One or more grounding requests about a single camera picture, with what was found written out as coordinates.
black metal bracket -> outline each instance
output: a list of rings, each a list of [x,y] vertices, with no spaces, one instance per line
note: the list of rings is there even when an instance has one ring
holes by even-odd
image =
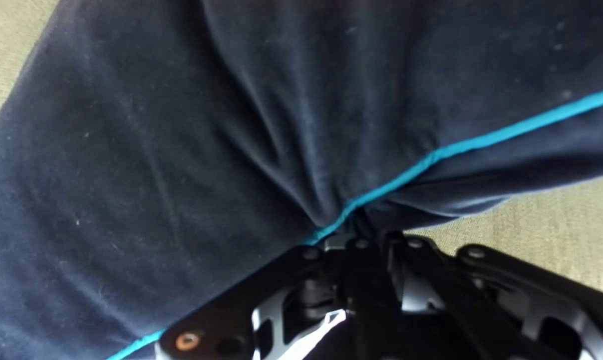
[[[339,233],[169,325],[157,360],[603,360],[603,294],[470,244]]]

wrinkled fabric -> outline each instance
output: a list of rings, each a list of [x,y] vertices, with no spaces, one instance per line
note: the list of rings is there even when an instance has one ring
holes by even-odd
[[[0,358],[107,358],[436,148],[600,90],[603,1],[61,0],[0,112]],[[347,225],[594,175],[603,106],[431,163]]]

beige surface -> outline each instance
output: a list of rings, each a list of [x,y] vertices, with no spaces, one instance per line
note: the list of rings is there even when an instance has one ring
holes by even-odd
[[[0,106],[57,0],[0,0]]]
[[[55,0],[0,0],[0,104]],[[496,209],[423,229],[444,249],[482,242],[603,288],[603,179],[510,199]]]

bolt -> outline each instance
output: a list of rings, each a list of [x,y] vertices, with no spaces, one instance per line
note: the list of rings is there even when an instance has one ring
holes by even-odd
[[[195,332],[181,332],[181,333],[175,338],[175,347],[177,347],[179,351],[195,350],[199,343],[201,343],[201,336],[195,333]]]
[[[411,238],[411,240],[407,240],[407,245],[411,245],[411,248],[423,248],[423,240],[421,238]]]
[[[474,278],[472,283],[474,283],[476,288],[484,288],[482,278]]]
[[[474,248],[474,245],[468,248],[466,254],[468,254],[470,257],[484,257],[482,248]]]

black plastic part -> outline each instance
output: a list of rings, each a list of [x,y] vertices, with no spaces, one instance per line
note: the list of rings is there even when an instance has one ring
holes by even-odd
[[[299,245],[175,322],[157,360],[279,358],[333,309],[311,360],[603,360],[603,294],[484,245],[335,235]],[[181,351],[175,338],[197,332]]]

